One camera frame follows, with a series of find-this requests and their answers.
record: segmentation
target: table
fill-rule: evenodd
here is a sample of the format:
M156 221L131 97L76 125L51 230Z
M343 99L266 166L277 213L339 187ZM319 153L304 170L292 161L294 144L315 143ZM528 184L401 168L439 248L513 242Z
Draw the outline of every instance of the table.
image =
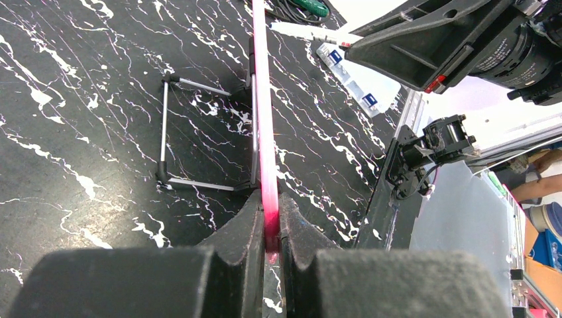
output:
M251 32L242 1L0 1L0 317L46 253L197 244L236 214L245 197L157 186L159 89L166 71L233 89ZM268 35L281 188L349 247L400 108L369 119L318 44ZM168 170L247 179L249 111L172 90Z

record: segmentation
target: white marker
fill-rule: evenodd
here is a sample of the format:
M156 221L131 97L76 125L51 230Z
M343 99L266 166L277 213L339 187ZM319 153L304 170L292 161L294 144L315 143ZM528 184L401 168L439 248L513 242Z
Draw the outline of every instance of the white marker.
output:
M340 32L336 30L329 30L327 28L320 28L311 25L297 25L288 22L273 22L271 23L271 30L295 36L296 38L303 38L310 41L322 41L325 43L337 44L346 48L350 47L353 43L362 39L362 36Z

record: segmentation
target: person's arm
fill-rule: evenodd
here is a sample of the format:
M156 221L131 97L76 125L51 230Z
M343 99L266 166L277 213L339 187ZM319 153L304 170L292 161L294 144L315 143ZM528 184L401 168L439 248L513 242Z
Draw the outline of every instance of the person's arm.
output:
M550 165L560 160L562 160L562 150L554 149L535 160L533 164L539 173L543 173L546 169L550 168Z
M527 182L526 184L516 187L511 192L517 202L522 202L545 197L546 195L560 191L562 191L562 174Z

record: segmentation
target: pink tube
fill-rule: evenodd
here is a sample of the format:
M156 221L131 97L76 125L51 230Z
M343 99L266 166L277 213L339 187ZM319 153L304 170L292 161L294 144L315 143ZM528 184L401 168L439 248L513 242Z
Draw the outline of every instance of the pink tube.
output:
M279 249L279 200L264 0L253 0L252 9L254 15L254 53L256 59L260 173L264 206L265 245L268 252L276 252Z

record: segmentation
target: camera lens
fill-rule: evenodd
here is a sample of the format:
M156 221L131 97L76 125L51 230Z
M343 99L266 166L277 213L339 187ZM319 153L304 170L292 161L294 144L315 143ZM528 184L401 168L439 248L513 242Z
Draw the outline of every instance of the camera lens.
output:
M552 70L560 49L523 24L509 32L496 49L472 70L472 76L509 89L542 80Z

